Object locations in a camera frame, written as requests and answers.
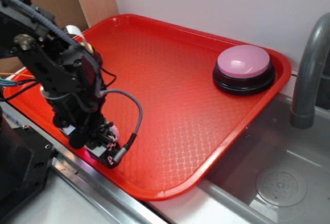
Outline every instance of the stainless steel sink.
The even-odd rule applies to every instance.
[[[317,108],[314,126],[298,130],[290,105],[277,95],[205,179],[260,223],[330,223],[330,113]]]

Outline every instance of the red tray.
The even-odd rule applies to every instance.
[[[234,96],[214,85],[212,70],[221,51],[242,42],[132,14],[102,21],[84,35],[101,53],[105,69],[118,76],[111,88],[131,93],[144,109],[138,137],[117,168],[107,169],[90,159],[84,148],[68,145],[52,125],[53,113],[39,87],[11,104],[141,200],[168,199],[196,185],[291,75],[288,60],[265,49],[276,68],[275,82],[260,94]],[[5,95],[19,89],[6,88]],[[110,94],[103,113],[119,128],[124,144],[138,118],[135,104]]]

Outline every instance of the pink button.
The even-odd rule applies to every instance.
[[[269,62],[269,55],[264,49],[254,45],[237,45],[219,55],[218,68],[228,77],[248,79],[264,73]]]

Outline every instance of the gray faucet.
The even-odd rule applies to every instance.
[[[295,84],[290,123],[299,129],[313,125],[315,105],[330,109],[330,13],[314,26]]]

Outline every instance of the sink drain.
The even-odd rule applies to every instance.
[[[307,193],[303,177],[285,166],[269,167],[261,171],[256,180],[256,188],[266,202],[281,207],[296,205]]]

